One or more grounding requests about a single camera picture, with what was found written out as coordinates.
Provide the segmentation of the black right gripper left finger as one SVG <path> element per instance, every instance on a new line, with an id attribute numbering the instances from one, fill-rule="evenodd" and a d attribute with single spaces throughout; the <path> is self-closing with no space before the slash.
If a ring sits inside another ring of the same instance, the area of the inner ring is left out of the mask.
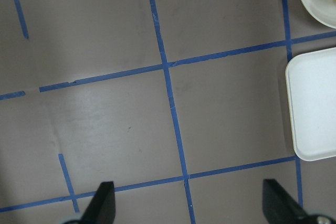
<path id="1" fill-rule="evenodd" d="M 116 216 L 116 199 L 113 182 L 102 182 L 79 223 L 112 224 Z"/>

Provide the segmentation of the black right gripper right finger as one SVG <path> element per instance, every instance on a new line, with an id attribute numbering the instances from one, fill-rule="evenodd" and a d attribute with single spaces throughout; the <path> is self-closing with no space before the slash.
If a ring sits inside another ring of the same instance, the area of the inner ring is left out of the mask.
<path id="1" fill-rule="evenodd" d="M 314 223 L 314 215 L 308 215 L 275 179 L 264 179 L 262 184 L 263 214 L 268 223 Z"/>

